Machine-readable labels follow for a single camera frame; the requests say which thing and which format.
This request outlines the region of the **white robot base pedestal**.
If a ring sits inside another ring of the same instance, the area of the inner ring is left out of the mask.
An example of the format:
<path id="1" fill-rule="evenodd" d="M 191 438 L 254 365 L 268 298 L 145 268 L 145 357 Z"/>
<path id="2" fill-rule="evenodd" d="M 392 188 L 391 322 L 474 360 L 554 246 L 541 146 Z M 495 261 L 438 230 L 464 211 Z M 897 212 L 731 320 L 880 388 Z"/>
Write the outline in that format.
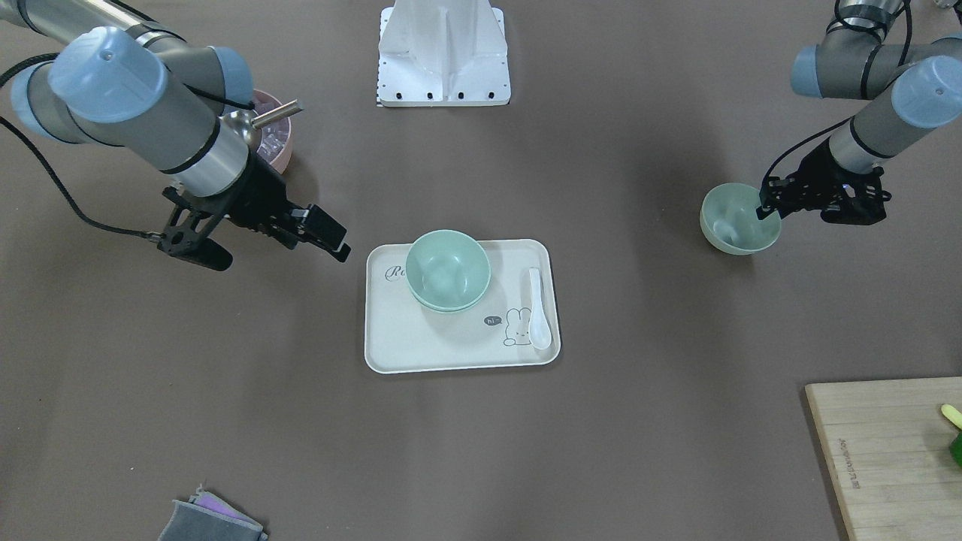
<path id="1" fill-rule="evenodd" d="M 490 2 L 396 1 L 379 21 L 379 106 L 510 103 L 504 14 Z"/>

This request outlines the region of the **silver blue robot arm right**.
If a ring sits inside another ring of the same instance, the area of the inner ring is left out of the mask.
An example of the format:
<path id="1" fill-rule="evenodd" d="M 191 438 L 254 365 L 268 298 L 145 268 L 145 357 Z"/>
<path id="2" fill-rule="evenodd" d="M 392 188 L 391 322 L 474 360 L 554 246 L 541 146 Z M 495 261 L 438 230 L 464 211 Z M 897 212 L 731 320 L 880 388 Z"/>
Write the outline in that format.
<path id="1" fill-rule="evenodd" d="M 125 147 L 168 176 L 171 218 L 135 236 L 225 271 L 231 254 L 210 236 L 227 219 L 288 249 L 309 243 L 347 260 L 346 229 L 316 205 L 289 201 L 284 178 L 258 154 L 261 127 L 299 103 L 257 113 L 236 51 L 192 46 L 119 1 L 4 1 L 2 19 L 63 45 L 2 76 L 24 126 L 67 144 Z"/>

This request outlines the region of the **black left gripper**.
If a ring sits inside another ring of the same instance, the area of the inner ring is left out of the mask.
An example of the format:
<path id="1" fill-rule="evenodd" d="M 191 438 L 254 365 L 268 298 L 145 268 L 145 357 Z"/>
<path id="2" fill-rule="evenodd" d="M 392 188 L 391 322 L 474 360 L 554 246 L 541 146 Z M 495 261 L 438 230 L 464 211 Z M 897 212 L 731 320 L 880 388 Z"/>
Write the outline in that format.
<path id="1" fill-rule="evenodd" d="M 852 197 L 845 187 L 852 184 L 853 177 L 855 173 L 835 158 L 827 138 L 803 158 L 793 174 L 767 178 L 767 197 L 760 198 L 756 219 L 782 219 L 782 215 L 814 210 L 852 215 Z"/>

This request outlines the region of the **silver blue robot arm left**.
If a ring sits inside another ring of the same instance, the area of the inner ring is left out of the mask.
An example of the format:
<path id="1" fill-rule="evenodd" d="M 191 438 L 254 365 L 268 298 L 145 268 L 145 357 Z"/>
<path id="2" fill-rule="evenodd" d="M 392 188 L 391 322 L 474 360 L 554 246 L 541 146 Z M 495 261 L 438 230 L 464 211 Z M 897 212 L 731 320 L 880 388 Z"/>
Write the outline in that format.
<path id="1" fill-rule="evenodd" d="M 757 219 L 818 211 L 835 225 L 875 225 L 892 196 L 883 164 L 960 116 L 960 34 L 887 45 L 907 1 L 837 1 L 822 42 L 797 54 L 791 88 L 815 98 L 859 99 L 860 112 L 815 134 L 793 174 L 767 172 Z"/>

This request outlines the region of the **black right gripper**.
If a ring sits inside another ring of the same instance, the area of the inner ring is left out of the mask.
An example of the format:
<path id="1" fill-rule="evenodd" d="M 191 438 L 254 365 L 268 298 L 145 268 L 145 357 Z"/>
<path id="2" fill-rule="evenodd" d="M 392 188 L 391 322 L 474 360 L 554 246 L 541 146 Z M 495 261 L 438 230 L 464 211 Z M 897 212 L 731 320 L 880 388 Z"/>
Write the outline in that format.
<path id="1" fill-rule="evenodd" d="M 301 209 L 289 201 L 284 179 L 260 155 L 247 156 L 229 192 L 225 214 L 233 225 L 271 237 L 287 249 L 309 243 L 340 263 L 349 257 L 346 227 L 315 204 Z"/>

